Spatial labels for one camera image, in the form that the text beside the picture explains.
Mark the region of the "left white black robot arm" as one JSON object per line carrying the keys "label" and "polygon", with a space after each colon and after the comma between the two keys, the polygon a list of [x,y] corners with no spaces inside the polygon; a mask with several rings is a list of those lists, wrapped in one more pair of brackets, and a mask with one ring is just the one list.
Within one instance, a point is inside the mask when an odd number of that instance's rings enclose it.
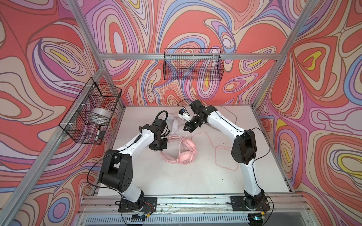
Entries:
{"label": "left white black robot arm", "polygon": [[167,149],[167,138],[163,134],[166,128],[166,121],[156,118],[151,125],[140,127],[139,134],[126,145],[106,151],[100,169],[99,183],[115,189],[131,203],[144,203],[143,191],[132,183],[133,158],[146,148],[152,151]]}

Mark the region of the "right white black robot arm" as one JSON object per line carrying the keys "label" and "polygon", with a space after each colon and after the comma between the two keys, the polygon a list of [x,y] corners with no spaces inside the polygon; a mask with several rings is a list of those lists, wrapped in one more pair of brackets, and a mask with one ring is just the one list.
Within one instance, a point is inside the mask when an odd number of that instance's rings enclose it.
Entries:
{"label": "right white black robot arm", "polygon": [[270,210],[264,190],[258,185],[254,162],[257,159],[256,139],[253,130],[245,130],[224,117],[216,107],[204,106],[199,100],[190,103],[194,116],[182,108],[178,116],[186,121],[183,130],[192,133],[203,124],[209,124],[226,135],[232,142],[231,155],[239,164],[244,179],[244,203],[250,211]]}

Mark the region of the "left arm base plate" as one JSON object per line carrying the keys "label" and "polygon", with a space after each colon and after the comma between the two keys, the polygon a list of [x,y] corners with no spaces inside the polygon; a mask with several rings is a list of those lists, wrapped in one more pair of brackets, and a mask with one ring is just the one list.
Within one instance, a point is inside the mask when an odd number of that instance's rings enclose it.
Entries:
{"label": "left arm base plate", "polygon": [[140,201],[131,202],[125,198],[121,198],[120,201],[116,201],[118,204],[119,213],[152,213],[156,211],[157,197],[143,197]]}

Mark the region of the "pink cat-ear headphones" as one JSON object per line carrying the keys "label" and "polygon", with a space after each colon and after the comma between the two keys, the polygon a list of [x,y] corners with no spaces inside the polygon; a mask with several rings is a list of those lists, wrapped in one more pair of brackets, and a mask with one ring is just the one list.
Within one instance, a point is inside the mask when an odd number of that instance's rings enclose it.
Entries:
{"label": "pink cat-ear headphones", "polygon": [[173,158],[170,155],[161,151],[161,156],[167,163],[187,165],[192,163],[196,156],[199,154],[196,148],[196,145],[193,141],[188,138],[188,135],[181,137],[178,135],[171,135],[168,138],[168,143],[179,141],[178,156]]}

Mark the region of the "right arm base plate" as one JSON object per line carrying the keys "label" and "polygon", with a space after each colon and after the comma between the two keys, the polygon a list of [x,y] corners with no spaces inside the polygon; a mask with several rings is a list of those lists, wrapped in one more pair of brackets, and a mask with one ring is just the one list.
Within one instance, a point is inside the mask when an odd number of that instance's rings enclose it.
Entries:
{"label": "right arm base plate", "polygon": [[269,202],[265,196],[257,198],[231,196],[230,205],[232,206],[233,211],[268,212],[271,210]]}

